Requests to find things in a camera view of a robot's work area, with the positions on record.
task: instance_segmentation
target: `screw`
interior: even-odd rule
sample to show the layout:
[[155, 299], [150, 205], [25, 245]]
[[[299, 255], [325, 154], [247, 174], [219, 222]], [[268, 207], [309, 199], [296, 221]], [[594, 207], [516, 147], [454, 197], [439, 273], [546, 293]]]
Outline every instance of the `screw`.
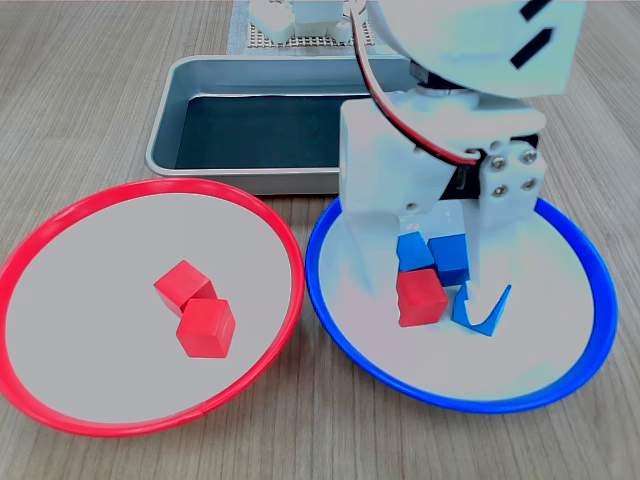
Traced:
[[502, 142], [500, 142], [499, 140], [496, 140], [495, 142], [491, 142], [491, 145], [489, 145], [489, 149], [493, 150], [494, 152], [496, 150], [500, 150], [502, 148]]
[[491, 159], [491, 169], [499, 172], [500, 170], [504, 170], [504, 167], [507, 166], [507, 161], [504, 157], [493, 157]]
[[536, 181], [536, 179], [535, 179], [535, 178], [530, 178], [529, 180], [527, 180], [526, 182], [524, 182], [524, 183], [522, 184], [522, 187], [521, 187], [521, 188], [522, 188], [523, 190], [525, 190], [525, 191], [528, 191], [528, 190], [531, 190], [533, 187], [535, 187], [535, 186], [536, 186], [536, 183], [538, 183], [538, 182]]
[[522, 154], [520, 160], [526, 165], [531, 165], [538, 158], [538, 152], [535, 150], [527, 150]]
[[508, 190], [509, 189], [507, 188], [506, 185], [500, 185], [498, 188], [496, 188], [493, 191], [491, 195], [493, 195], [494, 197], [503, 197], [504, 195], [506, 195]]

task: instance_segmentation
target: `red cube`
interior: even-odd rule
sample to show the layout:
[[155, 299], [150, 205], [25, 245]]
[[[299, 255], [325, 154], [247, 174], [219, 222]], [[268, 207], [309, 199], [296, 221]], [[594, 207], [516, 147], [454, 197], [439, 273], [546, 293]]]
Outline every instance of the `red cube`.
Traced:
[[154, 286], [169, 309], [181, 316], [192, 298], [218, 298], [213, 284], [185, 260], [173, 267]]
[[229, 302], [195, 298], [187, 302], [176, 336], [192, 358], [224, 358], [235, 329]]
[[398, 275], [400, 326], [436, 323], [449, 304], [435, 270], [415, 270]]

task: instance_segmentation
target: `black stripe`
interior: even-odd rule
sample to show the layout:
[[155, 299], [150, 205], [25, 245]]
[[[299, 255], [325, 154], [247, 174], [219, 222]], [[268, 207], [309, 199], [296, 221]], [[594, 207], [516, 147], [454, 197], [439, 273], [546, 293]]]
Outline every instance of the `black stripe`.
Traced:
[[531, 0], [520, 9], [520, 13], [528, 22], [535, 17], [540, 10], [546, 7], [549, 2], [551, 2], [551, 0]]
[[551, 40], [551, 34], [553, 28], [545, 28], [538, 35], [520, 49], [513, 57], [511, 57], [511, 63], [517, 69], [520, 69], [525, 63], [527, 63], [535, 54], [537, 54], [542, 47], [544, 47]]

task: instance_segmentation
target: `red rim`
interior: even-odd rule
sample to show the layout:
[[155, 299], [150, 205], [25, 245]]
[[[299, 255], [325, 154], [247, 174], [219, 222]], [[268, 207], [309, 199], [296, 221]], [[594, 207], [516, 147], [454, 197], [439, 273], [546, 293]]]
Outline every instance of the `red rim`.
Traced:
[[[9, 360], [5, 327], [13, 291], [33, 258], [70, 226], [117, 203], [161, 193], [192, 193], [227, 200], [255, 213], [276, 232], [291, 264], [291, 300], [282, 328], [269, 349], [247, 373], [218, 395], [188, 410], [156, 420], [127, 424], [88, 422], [61, 414], [27, 391]], [[300, 316], [304, 281], [302, 253], [287, 224], [264, 202], [242, 190], [209, 180], [180, 178], [144, 180], [104, 190], [67, 207], [41, 225], [11, 254], [0, 270], [0, 390], [15, 407], [37, 422], [78, 435], [122, 437], [159, 432], [183, 425], [206, 415], [240, 394], [273, 363], [291, 337]]]

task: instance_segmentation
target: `blue cube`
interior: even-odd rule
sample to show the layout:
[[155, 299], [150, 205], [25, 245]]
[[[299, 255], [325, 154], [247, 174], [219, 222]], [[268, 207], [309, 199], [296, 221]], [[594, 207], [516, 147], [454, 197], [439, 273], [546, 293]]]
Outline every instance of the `blue cube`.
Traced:
[[401, 272], [433, 267], [433, 256], [420, 232], [407, 233], [398, 238], [398, 260]]
[[469, 280], [469, 253], [465, 234], [432, 238], [429, 250], [443, 287], [462, 285]]

